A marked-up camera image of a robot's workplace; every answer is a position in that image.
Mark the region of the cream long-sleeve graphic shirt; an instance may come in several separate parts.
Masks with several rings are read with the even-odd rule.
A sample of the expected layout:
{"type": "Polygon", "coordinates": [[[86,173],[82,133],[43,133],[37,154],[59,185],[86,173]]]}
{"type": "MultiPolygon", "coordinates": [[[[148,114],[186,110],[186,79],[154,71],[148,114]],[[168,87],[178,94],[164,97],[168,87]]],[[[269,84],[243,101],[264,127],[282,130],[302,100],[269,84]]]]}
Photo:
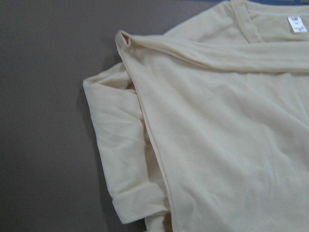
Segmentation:
{"type": "Polygon", "coordinates": [[[83,82],[122,223],[309,229],[309,8],[229,0],[163,35],[124,31],[83,82]]]}

